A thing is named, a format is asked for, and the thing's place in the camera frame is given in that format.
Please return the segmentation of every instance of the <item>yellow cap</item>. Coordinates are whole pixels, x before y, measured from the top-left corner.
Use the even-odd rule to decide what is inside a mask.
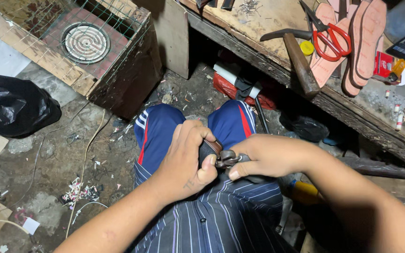
[[[299,44],[299,47],[301,48],[302,53],[305,56],[312,55],[312,53],[314,52],[314,45],[312,45],[310,41],[301,42],[301,44]]]

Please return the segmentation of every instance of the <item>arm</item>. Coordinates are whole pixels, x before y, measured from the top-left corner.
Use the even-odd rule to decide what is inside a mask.
[[[198,169],[203,138],[215,141],[200,121],[185,121],[173,134],[168,153],[157,171],[143,184],[84,224],[55,252],[123,252],[168,204],[187,198],[217,177],[215,155]]]
[[[405,253],[405,206],[319,147],[273,135],[252,135],[232,149],[251,162],[236,164],[229,177],[305,173],[346,228],[373,252]]]

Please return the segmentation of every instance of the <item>hand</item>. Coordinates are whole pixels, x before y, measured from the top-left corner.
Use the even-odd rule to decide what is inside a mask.
[[[279,177],[302,172],[310,166],[312,159],[323,154],[320,148],[306,141],[265,134],[251,135],[231,149],[237,155],[244,153],[251,159],[231,168],[231,180],[247,175]]]
[[[164,206],[199,192],[217,177],[214,154],[208,155],[198,169],[198,152],[203,139],[216,140],[210,129],[198,120],[186,120],[176,127],[159,169],[144,182]]]

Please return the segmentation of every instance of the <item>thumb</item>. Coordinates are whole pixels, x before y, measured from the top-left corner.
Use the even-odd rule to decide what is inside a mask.
[[[207,185],[215,180],[217,177],[217,169],[215,168],[215,161],[217,156],[215,154],[210,154],[206,156],[201,164],[201,169],[197,172],[197,178],[202,185]]]
[[[229,171],[229,178],[232,181],[247,175],[262,175],[263,171],[258,161],[249,161],[235,164]]]

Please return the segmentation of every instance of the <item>fingernail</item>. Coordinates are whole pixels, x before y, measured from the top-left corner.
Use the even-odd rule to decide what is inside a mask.
[[[232,171],[229,173],[229,178],[231,178],[232,181],[237,180],[240,177],[238,171]]]
[[[217,157],[215,155],[211,155],[210,164],[215,165],[216,159],[217,159]]]

